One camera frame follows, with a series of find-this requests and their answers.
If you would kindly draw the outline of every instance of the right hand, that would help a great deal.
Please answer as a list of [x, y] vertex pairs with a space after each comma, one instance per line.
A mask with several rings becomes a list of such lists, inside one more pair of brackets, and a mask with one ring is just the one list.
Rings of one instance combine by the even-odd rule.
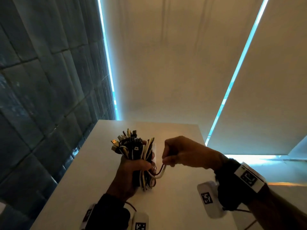
[[228, 160], [222, 153], [184, 136], [165, 141], [162, 159], [163, 164], [172, 167], [183, 164], [213, 170], [218, 170]]

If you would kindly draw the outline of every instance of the black sleeve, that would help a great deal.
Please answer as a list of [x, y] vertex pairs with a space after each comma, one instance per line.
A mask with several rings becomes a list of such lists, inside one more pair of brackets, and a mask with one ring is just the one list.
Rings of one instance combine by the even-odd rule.
[[95, 205], [85, 229], [127, 229], [130, 212], [124, 208], [124, 204], [112, 195], [104, 194]]

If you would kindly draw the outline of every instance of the white table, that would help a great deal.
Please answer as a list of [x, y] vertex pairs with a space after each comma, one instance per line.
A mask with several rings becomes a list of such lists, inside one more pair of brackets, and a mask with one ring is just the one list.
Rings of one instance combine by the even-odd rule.
[[[184, 135], [204, 144], [198, 125], [99, 120], [31, 229], [79, 229], [87, 208], [106, 192], [120, 163], [110, 140], [128, 127], [142, 139], [155, 137], [158, 169], [165, 139]], [[217, 220], [207, 216], [197, 185], [210, 180], [212, 170], [168, 166], [152, 190], [139, 189], [129, 202], [149, 215], [150, 230], [237, 229], [231, 213]], [[133, 210], [127, 208], [132, 217]]]

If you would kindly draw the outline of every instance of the cable bundle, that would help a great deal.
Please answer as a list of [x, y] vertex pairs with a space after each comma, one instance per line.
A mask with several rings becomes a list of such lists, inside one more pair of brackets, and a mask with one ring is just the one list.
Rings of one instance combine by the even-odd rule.
[[[127, 133], [123, 131], [123, 135], [118, 136], [117, 140], [111, 140], [113, 143], [112, 150], [118, 154], [122, 154], [129, 160], [143, 159], [151, 163], [152, 160], [152, 145], [154, 138], [147, 141], [137, 138], [136, 131], [132, 134], [130, 130]], [[132, 182], [134, 186], [141, 186], [145, 192], [148, 189], [152, 189], [156, 185], [156, 179], [161, 178], [164, 174], [166, 165], [162, 165], [160, 171], [157, 174], [152, 174], [149, 171], [134, 171]]]

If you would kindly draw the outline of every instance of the hand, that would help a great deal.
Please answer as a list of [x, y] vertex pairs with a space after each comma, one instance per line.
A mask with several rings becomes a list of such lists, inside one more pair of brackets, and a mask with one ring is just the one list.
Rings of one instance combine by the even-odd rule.
[[162, 155], [163, 164], [172, 167], [183, 164], [218, 170], [228, 158], [222, 153], [208, 148], [184, 136], [167, 139]]
[[144, 160], [128, 160], [122, 156], [116, 176], [111, 183], [107, 194], [117, 197], [125, 202], [132, 197], [137, 190], [137, 187], [132, 185], [132, 173], [137, 170], [149, 170], [152, 166], [149, 162]]

